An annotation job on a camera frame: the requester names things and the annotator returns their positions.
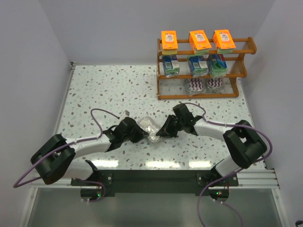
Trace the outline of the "orange sponge box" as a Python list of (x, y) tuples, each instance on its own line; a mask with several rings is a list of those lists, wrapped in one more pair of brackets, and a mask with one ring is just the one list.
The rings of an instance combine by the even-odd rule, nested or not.
[(195, 55), (208, 53), (212, 48), (204, 30), (190, 31), (188, 40)]
[(177, 33), (174, 30), (161, 32), (161, 45), (163, 55), (176, 55), (178, 52)]
[(236, 48), (233, 38), (227, 29), (214, 30), (213, 42), (218, 54), (232, 53)]

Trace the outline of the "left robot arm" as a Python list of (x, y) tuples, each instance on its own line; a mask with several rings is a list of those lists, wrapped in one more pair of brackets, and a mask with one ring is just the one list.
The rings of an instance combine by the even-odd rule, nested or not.
[(134, 119), (126, 117), (118, 125), (105, 130), (101, 136), (64, 138), (52, 136), (30, 159), (45, 184), (53, 184), (61, 178), (88, 179), (94, 168), (77, 166), (73, 160), (93, 153), (115, 150), (124, 142), (137, 143), (149, 136)]

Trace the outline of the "clear sponge pack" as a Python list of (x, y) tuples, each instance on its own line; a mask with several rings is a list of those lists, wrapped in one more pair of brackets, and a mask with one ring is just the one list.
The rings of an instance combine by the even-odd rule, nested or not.
[(156, 135), (160, 130), (160, 126), (151, 117), (143, 117), (137, 121), (137, 124), (149, 134), (147, 138), (150, 143), (155, 144), (161, 141), (161, 137)]

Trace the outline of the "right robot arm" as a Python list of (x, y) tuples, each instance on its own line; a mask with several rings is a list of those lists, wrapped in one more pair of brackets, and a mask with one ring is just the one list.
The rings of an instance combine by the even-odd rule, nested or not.
[(156, 133), (157, 136), (175, 138), (179, 131), (184, 131), (220, 140), (227, 146), (230, 155), (217, 163), (204, 177), (207, 182), (230, 177), (238, 170), (249, 168), (267, 151), (261, 133), (246, 120), (238, 123), (211, 122), (205, 118), (205, 114), (194, 116), (187, 104), (176, 105), (173, 112)]

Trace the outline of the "purple zigzag sponge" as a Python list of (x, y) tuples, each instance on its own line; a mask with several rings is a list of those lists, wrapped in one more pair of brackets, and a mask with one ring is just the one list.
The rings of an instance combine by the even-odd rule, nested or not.
[(222, 78), (208, 78), (206, 80), (207, 91), (211, 94), (223, 93), (223, 79)]
[(205, 86), (202, 79), (185, 79), (185, 88), (189, 96), (199, 95), (205, 92)]

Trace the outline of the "blue green sponge pack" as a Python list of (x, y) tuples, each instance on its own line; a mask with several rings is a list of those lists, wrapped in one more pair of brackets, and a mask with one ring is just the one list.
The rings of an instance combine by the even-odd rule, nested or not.
[(207, 66), (212, 78), (226, 76), (227, 65), (223, 54), (210, 54), (207, 57)]
[(190, 55), (187, 58), (192, 77), (197, 78), (208, 75), (207, 61), (202, 55)]
[(177, 77), (179, 75), (180, 66), (176, 55), (165, 55), (162, 57), (162, 64), (165, 77)]

